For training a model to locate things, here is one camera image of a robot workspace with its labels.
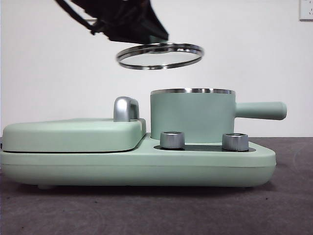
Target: mint green pot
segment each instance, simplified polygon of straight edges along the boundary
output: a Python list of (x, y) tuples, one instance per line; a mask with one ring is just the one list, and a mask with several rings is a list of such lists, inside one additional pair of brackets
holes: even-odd
[(234, 132), (234, 119), (282, 120), (287, 108), (282, 102), (237, 103), (235, 92), (223, 89), (165, 89), (151, 92), (151, 138), (162, 131), (185, 133), (189, 143), (221, 142)]

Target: white wall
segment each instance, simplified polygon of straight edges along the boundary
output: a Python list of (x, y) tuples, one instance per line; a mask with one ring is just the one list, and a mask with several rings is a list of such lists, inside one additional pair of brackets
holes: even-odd
[(313, 22), (298, 0), (152, 0), (170, 41), (205, 57), (171, 70), (120, 67), (132, 46), (92, 36), (53, 0), (1, 1), (1, 130), (11, 123), (112, 117), (114, 99), (136, 98), (150, 129), (150, 91), (232, 89), (238, 102), (283, 101), (284, 121), (236, 120), (250, 136), (313, 136)]

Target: silver knob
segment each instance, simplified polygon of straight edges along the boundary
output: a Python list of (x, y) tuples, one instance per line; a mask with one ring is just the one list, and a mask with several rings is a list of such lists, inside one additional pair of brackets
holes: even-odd
[(160, 136), (161, 148), (184, 148), (185, 135), (178, 131), (163, 131)]
[(249, 150), (248, 135), (240, 133), (223, 134), (222, 148), (230, 151)]

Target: pot rim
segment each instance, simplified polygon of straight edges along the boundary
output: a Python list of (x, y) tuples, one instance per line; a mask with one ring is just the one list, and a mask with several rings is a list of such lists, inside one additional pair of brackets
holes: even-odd
[(226, 89), (215, 88), (174, 88), (174, 89), (162, 89), (151, 92), (153, 94), (165, 94), (165, 93), (219, 93), (219, 94), (235, 94), (235, 91)]

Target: metal ring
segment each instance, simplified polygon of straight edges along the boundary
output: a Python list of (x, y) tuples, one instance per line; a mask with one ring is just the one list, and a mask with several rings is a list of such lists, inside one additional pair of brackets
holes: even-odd
[(152, 91), (151, 94), (164, 94), (164, 93), (220, 93), (220, 94), (235, 94), (235, 91), (214, 88), (176, 88), (176, 89), (163, 89)]
[[(167, 64), (167, 65), (146, 66), (146, 65), (125, 64), (122, 62), (123, 59), (126, 59), (131, 56), (147, 54), (147, 53), (162, 53), (162, 52), (186, 52), (186, 53), (196, 54), (199, 57), (193, 60), (178, 62), (174, 64)], [(121, 66), (128, 68), (128, 69), (163, 70), (163, 69), (178, 68), (178, 67), (194, 64), (200, 61), (203, 56), (204, 56), (203, 48), (197, 45), (186, 44), (186, 43), (154, 43), (154, 44), (146, 44), (146, 45), (131, 47), (131, 48), (122, 50), (116, 55), (116, 60)]]

